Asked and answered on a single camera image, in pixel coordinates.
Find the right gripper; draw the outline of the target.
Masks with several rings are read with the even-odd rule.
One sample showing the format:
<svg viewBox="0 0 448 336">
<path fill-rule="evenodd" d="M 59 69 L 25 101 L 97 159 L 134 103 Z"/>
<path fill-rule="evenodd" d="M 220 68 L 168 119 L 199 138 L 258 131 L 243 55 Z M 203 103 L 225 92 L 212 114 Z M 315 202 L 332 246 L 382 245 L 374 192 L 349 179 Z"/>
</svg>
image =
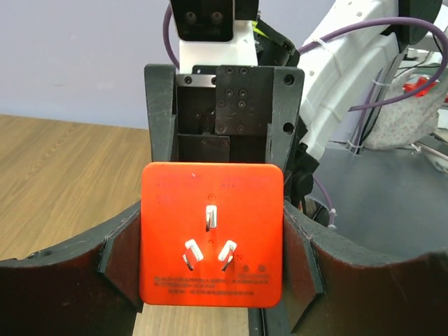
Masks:
<svg viewBox="0 0 448 336">
<path fill-rule="evenodd" d="M 154 161 L 291 165 L 305 126 L 305 75 L 289 66 L 144 68 Z"/>
</svg>

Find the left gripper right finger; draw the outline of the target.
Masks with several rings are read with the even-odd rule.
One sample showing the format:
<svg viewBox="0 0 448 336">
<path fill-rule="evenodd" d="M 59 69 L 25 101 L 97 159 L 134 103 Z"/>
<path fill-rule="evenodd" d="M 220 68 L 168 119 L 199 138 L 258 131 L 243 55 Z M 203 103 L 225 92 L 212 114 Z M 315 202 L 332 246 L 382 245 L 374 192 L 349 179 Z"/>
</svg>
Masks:
<svg viewBox="0 0 448 336">
<path fill-rule="evenodd" d="M 283 208 L 283 298 L 268 335 L 446 335 L 447 252 L 400 259 Z"/>
</svg>

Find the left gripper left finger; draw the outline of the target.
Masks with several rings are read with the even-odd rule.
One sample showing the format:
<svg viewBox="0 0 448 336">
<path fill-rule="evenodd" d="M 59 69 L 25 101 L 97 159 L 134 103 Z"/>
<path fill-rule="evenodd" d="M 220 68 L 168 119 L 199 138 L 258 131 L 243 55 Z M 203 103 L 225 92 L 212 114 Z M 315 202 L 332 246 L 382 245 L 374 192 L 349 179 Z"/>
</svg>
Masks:
<svg viewBox="0 0 448 336">
<path fill-rule="evenodd" d="M 2 335 L 132 335 L 140 204 L 24 259 L 1 261 Z"/>
</svg>

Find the red cube socket adapter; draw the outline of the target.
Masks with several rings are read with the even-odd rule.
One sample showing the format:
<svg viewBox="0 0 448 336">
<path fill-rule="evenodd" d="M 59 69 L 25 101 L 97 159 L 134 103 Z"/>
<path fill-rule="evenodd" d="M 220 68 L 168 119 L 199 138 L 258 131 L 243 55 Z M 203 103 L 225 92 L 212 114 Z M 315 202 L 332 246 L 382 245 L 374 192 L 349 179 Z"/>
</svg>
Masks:
<svg viewBox="0 0 448 336">
<path fill-rule="evenodd" d="M 276 305 L 283 204 L 284 176 L 273 164 L 148 164 L 141 178 L 141 299 L 150 305 Z"/>
</svg>

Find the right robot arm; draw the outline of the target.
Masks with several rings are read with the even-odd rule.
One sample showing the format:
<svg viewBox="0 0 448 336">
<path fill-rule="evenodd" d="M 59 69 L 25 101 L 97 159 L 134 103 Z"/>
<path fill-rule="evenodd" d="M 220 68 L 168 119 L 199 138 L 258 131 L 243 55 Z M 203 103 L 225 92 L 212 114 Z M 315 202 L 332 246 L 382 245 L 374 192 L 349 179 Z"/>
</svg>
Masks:
<svg viewBox="0 0 448 336">
<path fill-rule="evenodd" d="M 383 67 L 433 32 L 440 1 L 336 1 L 306 43 L 258 14 L 257 1 L 171 1 L 179 56 L 144 69 L 152 159 L 269 163 L 297 206 L 332 133 Z"/>
</svg>

